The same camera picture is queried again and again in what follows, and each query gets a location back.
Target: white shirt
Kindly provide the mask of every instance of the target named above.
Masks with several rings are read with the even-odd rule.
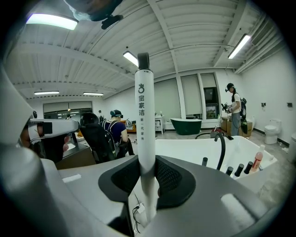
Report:
[[[232,113],[239,113],[241,111],[241,98],[239,94],[234,94],[234,102],[232,102],[232,107],[234,108],[236,106],[236,102],[240,103],[240,107],[237,108],[236,110],[233,110]]]

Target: toilet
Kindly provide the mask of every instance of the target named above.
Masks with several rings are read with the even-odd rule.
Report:
[[[282,121],[273,118],[270,120],[269,125],[264,127],[265,132],[265,144],[274,144],[278,141],[278,135],[281,132]]]

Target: green bathtub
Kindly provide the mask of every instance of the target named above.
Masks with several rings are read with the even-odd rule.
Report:
[[[202,121],[200,119],[171,118],[171,122],[176,132],[180,135],[199,134],[202,126]]]

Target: pink bottle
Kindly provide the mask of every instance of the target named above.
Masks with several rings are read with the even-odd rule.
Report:
[[[251,171],[256,171],[260,165],[260,162],[262,161],[263,158],[263,152],[264,152],[264,145],[260,145],[259,151],[255,155],[255,161],[253,163],[253,166],[251,168]]]

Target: person wearing vr headset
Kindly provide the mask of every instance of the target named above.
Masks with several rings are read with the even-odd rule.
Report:
[[[232,136],[238,136],[239,135],[239,127],[240,127],[240,120],[241,120],[241,98],[240,95],[236,92],[236,89],[234,87],[233,83],[229,83],[227,86],[227,89],[225,91],[229,91],[232,93],[232,106],[231,110],[229,112],[232,113],[231,120],[232,120],[232,126],[231,126],[231,135]]]
[[[123,118],[123,115],[119,110],[112,110],[110,112],[110,115],[111,120],[106,120],[106,122],[103,123],[103,128],[110,131],[114,142],[119,144],[119,153],[117,155],[117,158],[122,158],[125,156],[125,148],[127,148],[130,156],[134,155],[133,147],[131,145],[130,139],[128,138],[126,127],[123,123],[120,122],[120,120]]]

